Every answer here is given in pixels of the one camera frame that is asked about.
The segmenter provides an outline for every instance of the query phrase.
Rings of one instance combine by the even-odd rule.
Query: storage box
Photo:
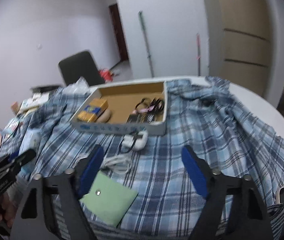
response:
[[[78,120],[78,114],[94,99],[103,98],[108,102],[112,115],[107,123],[88,123]],[[151,123],[126,123],[129,115],[142,98],[161,98],[164,100],[164,111]],[[147,130],[149,135],[163,136],[166,131],[168,93],[165,82],[148,82],[139,84],[109,84],[97,88],[85,100],[72,116],[72,126],[81,132],[104,134],[128,134],[134,130]]]

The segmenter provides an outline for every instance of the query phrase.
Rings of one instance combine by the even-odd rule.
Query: yellow box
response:
[[[78,119],[84,122],[95,122],[96,119],[108,108],[105,99],[93,99],[88,106],[78,115]]]

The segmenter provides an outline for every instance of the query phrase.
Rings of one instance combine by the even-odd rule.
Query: chair backrest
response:
[[[82,51],[61,60],[59,68],[67,86],[77,82],[80,77],[84,77],[89,86],[105,83],[89,51]]]

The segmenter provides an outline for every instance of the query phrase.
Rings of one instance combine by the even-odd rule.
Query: clear plastic bag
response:
[[[90,88],[85,78],[80,77],[76,83],[68,85],[66,88],[64,88],[62,93],[67,95],[86,94],[90,93]]]

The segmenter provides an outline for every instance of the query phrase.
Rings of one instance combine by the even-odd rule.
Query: plaid cloth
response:
[[[189,80],[168,82],[166,135],[149,137],[146,147],[133,153],[132,169],[125,176],[107,172],[110,178],[138,191],[122,221],[117,228],[108,227],[83,207],[99,238],[134,239],[136,234],[141,239],[186,238],[191,233],[205,200],[196,193],[181,160],[181,149],[187,144],[211,168],[219,168],[228,176],[253,177],[269,210],[278,210],[271,221],[274,237],[279,238],[284,205],[274,204],[277,189],[284,186],[284,140],[229,93],[228,81],[212,77],[207,80],[212,86],[192,86]],[[121,136],[80,133],[69,124],[86,97],[57,93],[24,120],[16,136],[3,144],[0,154],[18,150],[28,129],[40,129],[42,135],[32,175],[61,174],[74,167],[80,155],[87,156],[85,153],[95,144],[102,145],[107,157],[119,154]],[[230,208],[228,197],[220,233]],[[58,209],[56,214],[67,236]]]

